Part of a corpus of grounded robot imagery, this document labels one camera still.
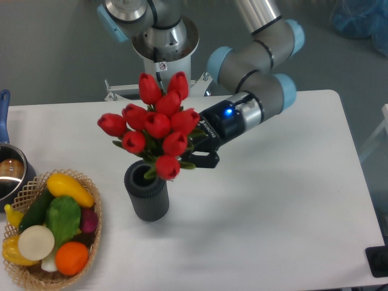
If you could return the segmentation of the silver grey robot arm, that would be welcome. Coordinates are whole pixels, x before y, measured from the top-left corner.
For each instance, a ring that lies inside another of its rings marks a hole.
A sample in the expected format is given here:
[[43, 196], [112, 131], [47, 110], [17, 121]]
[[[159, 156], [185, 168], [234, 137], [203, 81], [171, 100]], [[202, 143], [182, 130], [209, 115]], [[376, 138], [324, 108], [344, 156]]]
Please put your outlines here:
[[[230, 97], [201, 113], [189, 146], [178, 161], [184, 169], [214, 168], [217, 150], [242, 133], [290, 107], [294, 82], [283, 74], [269, 75], [304, 44], [304, 32], [285, 20], [273, 1], [236, 1], [252, 36], [242, 51], [215, 50], [205, 77], [230, 92]], [[196, 25], [181, 13], [180, 1], [103, 1], [97, 9], [106, 30], [119, 42], [131, 41], [155, 87], [190, 87], [191, 56], [199, 43]]]

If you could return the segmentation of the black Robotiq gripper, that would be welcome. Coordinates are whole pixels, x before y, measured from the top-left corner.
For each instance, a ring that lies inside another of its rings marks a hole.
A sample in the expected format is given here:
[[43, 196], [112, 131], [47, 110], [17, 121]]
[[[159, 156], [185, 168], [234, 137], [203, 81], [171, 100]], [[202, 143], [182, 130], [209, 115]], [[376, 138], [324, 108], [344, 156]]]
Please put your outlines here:
[[197, 125], [206, 135], [194, 138], [194, 151], [185, 153], [181, 161], [190, 162], [197, 168], [214, 169], [219, 163], [215, 150], [235, 139], [243, 132], [243, 116], [232, 102], [219, 102], [199, 113]]

